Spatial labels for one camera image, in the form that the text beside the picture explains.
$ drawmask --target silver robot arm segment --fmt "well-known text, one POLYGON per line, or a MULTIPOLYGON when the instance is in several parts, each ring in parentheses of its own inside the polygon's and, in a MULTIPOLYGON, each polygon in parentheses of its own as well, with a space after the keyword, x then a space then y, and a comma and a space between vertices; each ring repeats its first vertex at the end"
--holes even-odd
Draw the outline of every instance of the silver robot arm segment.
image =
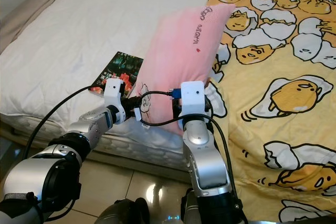
MULTIPOLYGON (((205 114, 203 82, 183 82, 181 98, 181 115, 205 114)), ((206 121, 190 116, 179 124, 184 131, 183 154, 193 185, 193 192, 186 196, 185 224, 241 223, 241 201, 232 193, 226 164, 206 121)))
POLYGON ((9 173, 0 202, 1 224, 43 223, 54 211, 79 198, 79 169, 99 138, 125 120, 124 83, 108 79, 105 106, 82 115, 47 148, 21 161, 9 173))

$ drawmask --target tiled floor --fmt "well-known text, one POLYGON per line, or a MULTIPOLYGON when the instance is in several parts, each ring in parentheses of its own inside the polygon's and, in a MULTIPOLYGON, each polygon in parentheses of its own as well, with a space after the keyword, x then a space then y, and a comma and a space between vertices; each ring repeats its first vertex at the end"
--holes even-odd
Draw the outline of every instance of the tiled floor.
POLYGON ((96 218, 117 199, 147 200, 151 224, 181 224, 181 197, 190 187, 174 180, 136 172, 93 161, 83 163, 80 175, 80 199, 65 217, 54 224, 93 224, 96 218))

